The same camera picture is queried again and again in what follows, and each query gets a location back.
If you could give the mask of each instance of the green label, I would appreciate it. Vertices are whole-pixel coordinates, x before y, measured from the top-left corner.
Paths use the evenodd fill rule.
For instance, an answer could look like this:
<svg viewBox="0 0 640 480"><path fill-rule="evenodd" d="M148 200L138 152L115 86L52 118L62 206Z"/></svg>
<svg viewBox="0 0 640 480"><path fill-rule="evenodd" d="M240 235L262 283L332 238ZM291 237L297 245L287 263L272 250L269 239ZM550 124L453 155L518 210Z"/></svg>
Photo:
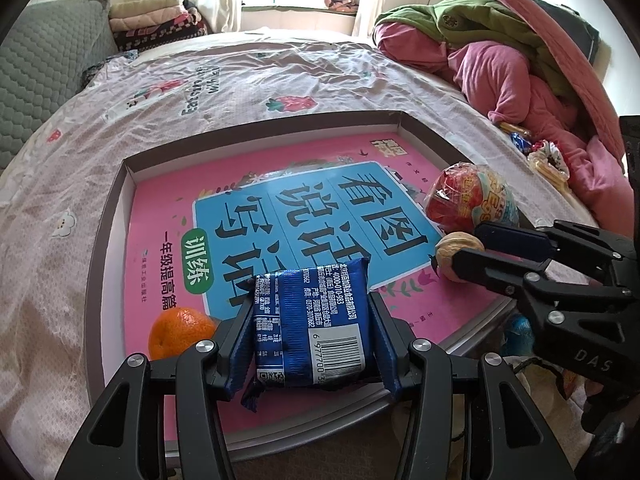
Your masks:
<svg viewBox="0 0 640 480"><path fill-rule="evenodd" d="M204 294L213 285L209 241L204 229L185 232L180 242L184 287L191 294Z"/></svg>

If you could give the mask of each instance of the candy wrapper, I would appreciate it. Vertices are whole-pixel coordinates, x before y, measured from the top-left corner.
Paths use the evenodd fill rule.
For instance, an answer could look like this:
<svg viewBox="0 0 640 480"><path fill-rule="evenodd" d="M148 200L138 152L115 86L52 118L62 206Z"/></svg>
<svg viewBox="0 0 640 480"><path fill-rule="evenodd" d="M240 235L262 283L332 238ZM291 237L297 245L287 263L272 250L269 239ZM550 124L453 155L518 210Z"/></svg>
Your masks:
<svg viewBox="0 0 640 480"><path fill-rule="evenodd" d="M511 142L513 143L513 145L520 151L520 153L522 153L523 155L529 155L529 153L531 152L531 143L527 139L522 137L520 134L517 134L516 132L513 132L511 135L509 135L509 137L511 138Z"/></svg>
<svg viewBox="0 0 640 480"><path fill-rule="evenodd" d="M440 174L425 199L425 213L447 233L472 233L484 221L518 225L518 208L504 179L488 166L466 162Z"/></svg>
<svg viewBox="0 0 640 480"><path fill-rule="evenodd" d="M539 140L527 157L529 167L547 179L562 194L569 194L569 168L558 147L548 140Z"/></svg>
<svg viewBox="0 0 640 480"><path fill-rule="evenodd" d="M256 376L242 396L255 411L268 386L335 389L374 368L366 258L255 278Z"/></svg>

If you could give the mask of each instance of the bedsheet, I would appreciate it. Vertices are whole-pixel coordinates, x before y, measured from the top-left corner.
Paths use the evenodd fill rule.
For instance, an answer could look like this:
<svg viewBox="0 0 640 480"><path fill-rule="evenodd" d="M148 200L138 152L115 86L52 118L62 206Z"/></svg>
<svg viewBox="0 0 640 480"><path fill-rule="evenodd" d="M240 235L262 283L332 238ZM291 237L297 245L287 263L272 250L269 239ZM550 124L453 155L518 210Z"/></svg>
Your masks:
<svg viewBox="0 0 640 480"><path fill-rule="evenodd" d="M287 114L404 110L503 174L535 224L594 225L509 138L436 76L348 36L217 34L121 58L34 134L0 176L0 430L53 479L89 410L84 294L100 212L126 156ZM575 276L556 267L554 276Z"/></svg>

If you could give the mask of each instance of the red lollipop wrapper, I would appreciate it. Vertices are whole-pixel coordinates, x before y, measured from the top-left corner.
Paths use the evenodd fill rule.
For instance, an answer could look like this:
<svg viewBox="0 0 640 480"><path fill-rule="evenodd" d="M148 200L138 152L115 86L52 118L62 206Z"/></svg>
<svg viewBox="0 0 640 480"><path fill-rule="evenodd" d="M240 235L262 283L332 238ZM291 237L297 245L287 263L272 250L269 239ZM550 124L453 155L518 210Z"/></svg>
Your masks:
<svg viewBox="0 0 640 480"><path fill-rule="evenodd" d="M444 170L425 199L427 217L446 233L473 233L480 222L518 225L518 207L504 179L488 166L460 162Z"/></svg>

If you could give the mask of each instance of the quilted cushion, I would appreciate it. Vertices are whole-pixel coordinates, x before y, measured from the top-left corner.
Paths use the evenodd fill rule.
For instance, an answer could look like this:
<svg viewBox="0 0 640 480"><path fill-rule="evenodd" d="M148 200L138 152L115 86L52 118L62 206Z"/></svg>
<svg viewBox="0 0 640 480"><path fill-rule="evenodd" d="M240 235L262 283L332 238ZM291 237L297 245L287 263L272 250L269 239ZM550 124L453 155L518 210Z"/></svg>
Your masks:
<svg viewBox="0 0 640 480"><path fill-rule="evenodd" d="M81 89L82 71L117 53L109 0L26 7L0 45L0 173Z"/></svg>

